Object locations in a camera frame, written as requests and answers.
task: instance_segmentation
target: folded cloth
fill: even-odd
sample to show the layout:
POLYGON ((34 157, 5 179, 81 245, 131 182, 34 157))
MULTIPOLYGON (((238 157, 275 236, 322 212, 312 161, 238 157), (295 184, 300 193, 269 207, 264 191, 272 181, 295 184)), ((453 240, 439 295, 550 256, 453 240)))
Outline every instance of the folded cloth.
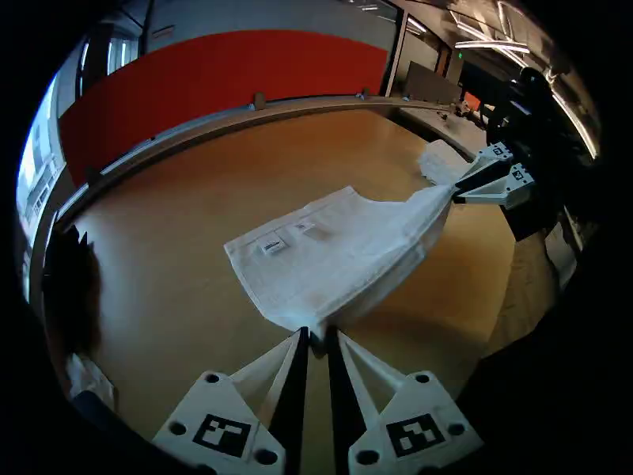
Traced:
POLYGON ((472 166, 443 140, 427 144, 418 164, 422 175, 435 184, 455 184, 472 166))
POLYGON ((378 304, 424 259, 448 215, 451 186, 406 202, 365 199, 346 187, 224 245, 262 315, 318 338, 378 304))

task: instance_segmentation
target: desk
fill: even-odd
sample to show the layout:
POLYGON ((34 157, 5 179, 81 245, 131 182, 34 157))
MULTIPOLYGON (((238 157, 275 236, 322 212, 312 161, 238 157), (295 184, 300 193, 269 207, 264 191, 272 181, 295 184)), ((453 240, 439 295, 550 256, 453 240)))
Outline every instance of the desk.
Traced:
MULTIPOLYGON (((77 219, 100 265, 101 344, 119 414, 151 439, 205 370, 231 374, 288 332, 257 312, 222 246, 347 185, 372 200, 428 186, 425 142, 368 111, 267 123, 192 147, 124 181, 77 219)), ((455 206, 427 260, 347 331, 456 396, 502 305, 514 238, 498 207, 455 206)), ((332 473, 327 362, 309 363, 305 473, 332 473)))
POLYGON ((464 117, 449 114, 449 122, 447 123, 436 111, 400 108, 400 113, 413 120, 422 122, 446 143, 459 149, 472 160, 475 159, 477 152, 487 146, 486 131, 482 131, 473 122, 464 117))

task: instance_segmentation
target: white tag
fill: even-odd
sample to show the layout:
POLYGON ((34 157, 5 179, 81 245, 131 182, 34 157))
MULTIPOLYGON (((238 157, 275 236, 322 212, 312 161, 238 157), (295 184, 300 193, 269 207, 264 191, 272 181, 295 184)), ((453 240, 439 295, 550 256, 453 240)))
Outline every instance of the white tag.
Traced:
POLYGON ((303 234, 305 234, 308 231, 310 231, 312 228, 314 228, 315 226, 316 226, 316 224, 314 224, 313 222, 300 221, 300 222, 298 222, 297 224, 294 225, 294 229, 302 232, 303 234))
POLYGON ((277 233, 270 233, 260 239, 260 249, 266 255, 277 253, 286 247, 286 243, 277 233))

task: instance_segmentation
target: red wall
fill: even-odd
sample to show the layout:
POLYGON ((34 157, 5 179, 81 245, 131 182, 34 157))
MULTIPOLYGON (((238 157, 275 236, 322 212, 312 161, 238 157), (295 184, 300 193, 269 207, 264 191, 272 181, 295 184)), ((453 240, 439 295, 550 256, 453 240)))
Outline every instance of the red wall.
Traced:
POLYGON ((107 76, 59 119, 76 185, 134 145, 196 117, 284 97, 378 93, 387 51, 338 36, 255 30, 201 36, 107 76))

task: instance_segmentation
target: fluorescent light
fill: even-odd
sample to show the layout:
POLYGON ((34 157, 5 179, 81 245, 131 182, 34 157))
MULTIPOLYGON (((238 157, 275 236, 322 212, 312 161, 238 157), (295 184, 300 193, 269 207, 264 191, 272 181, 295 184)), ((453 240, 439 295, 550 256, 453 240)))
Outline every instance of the fluorescent light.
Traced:
POLYGON ((506 51, 520 51, 529 53, 527 44, 515 43, 514 41, 459 41, 455 43, 455 48, 494 48, 506 51))
POLYGON ((426 28, 424 28, 420 23, 418 23, 417 21, 415 21, 413 18, 411 17, 407 17, 407 22, 411 23, 413 26, 415 26, 417 29, 422 30, 424 33, 426 33, 426 28))
POLYGON ((554 97, 554 101, 556 101, 563 112, 565 112, 567 118, 569 118, 574 127, 576 127, 580 138, 585 143, 587 150, 591 154, 591 158, 595 158, 597 155, 596 146, 593 144, 593 140, 589 136, 589 133, 587 132, 587 129, 585 129, 585 126, 558 93, 552 91, 552 96, 554 97))
MULTIPOLYGON (((482 41, 494 41, 492 38, 489 38, 483 32, 477 30, 476 28, 473 28, 472 26, 468 26, 465 23, 462 23, 457 18, 457 15, 453 11, 451 10, 449 11, 450 11, 450 14, 453 16, 453 19, 455 20, 455 24, 457 25, 459 29, 470 33, 475 38, 479 38, 482 41)), ((528 66, 528 63, 526 63, 525 61, 523 61, 523 59, 515 55, 512 51, 507 51, 498 47, 495 47, 494 49, 498 51, 499 53, 501 53, 502 55, 504 55, 505 57, 514 61, 520 67, 528 66)), ((559 105, 559 107, 563 110, 563 112, 565 112, 565 115, 567 116, 567 118, 574 125, 574 127, 576 128, 576 131, 578 131, 578 134, 580 135, 582 141, 585 143, 585 146, 587 147, 587 150, 591 154, 592 158, 595 158, 597 155, 596 146, 593 143, 593 140, 591 139, 591 137, 589 136, 587 129, 585 129, 585 126, 582 124, 581 120, 576 116, 576 114, 574 114, 574 111, 571 110, 571 108, 567 105, 567 103, 563 100, 563 98, 558 93, 552 91, 552 96, 554 97, 556 104, 559 105)))
MULTIPOLYGON (((475 38, 479 38, 482 41, 494 41, 492 38, 486 36, 483 32, 479 31, 477 28, 473 28, 472 26, 466 25, 465 23, 462 23, 461 21, 457 20, 457 17, 455 16, 455 14, 453 12, 451 12, 451 14, 453 15, 453 19, 455 20, 455 24, 457 25, 457 27, 459 29, 464 30, 467 33, 470 33, 475 38)), ((512 51, 503 50, 503 49, 500 49, 500 48, 497 48, 497 47, 493 48, 493 49, 495 51, 498 51, 499 53, 501 53, 502 55, 504 55, 508 59, 514 61, 520 67, 528 67, 528 63, 526 63, 523 59, 521 59, 517 55, 515 55, 512 51)))

